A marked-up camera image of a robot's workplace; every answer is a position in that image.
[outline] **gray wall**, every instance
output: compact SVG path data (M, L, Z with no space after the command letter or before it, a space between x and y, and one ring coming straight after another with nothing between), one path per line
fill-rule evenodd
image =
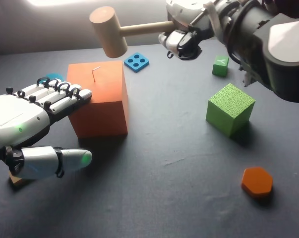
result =
M0 55L99 48L89 15L105 5L115 8L121 26L167 20L165 0L82 0L58 6L0 0ZM127 43L156 44L157 36L128 37Z

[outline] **textured green block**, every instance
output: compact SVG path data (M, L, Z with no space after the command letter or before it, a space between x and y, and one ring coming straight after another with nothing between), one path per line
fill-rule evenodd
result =
M227 76L228 73L229 57L216 56L213 63L212 74L220 77Z
M228 84L209 99L206 120L231 136L249 120L254 104L252 97Z

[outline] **blue square with holes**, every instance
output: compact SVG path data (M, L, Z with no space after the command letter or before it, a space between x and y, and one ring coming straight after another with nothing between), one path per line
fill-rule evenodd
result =
M140 53L135 53L131 57L124 60L124 64L133 70L135 73L141 71L149 65L149 60Z

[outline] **hammer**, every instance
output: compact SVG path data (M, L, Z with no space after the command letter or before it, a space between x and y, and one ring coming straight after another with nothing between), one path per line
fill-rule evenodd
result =
M176 29L172 21L121 27L115 10L110 6L94 10L90 14L90 21L105 54L110 58L117 58L125 54L127 51L125 36L171 32Z

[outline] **gray tablecloth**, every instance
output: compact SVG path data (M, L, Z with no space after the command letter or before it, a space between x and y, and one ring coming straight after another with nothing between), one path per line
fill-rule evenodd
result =
M89 148L86 169L8 183L0 161L0 238L299 238L299 104L259 83L243 87L230 61L227 78L212 75L216 40L194 61L168 59L160 45L130 47L150 65L125 67L130 131L126 138L78 141L68 118L37 145ZM0 94L22 89L69 63L106 61L102 50L0 56ZM250 124L228 139L205 121L208 99L228 83L256 99ZM241 187L247 167L274 177L274 196L259 204Z

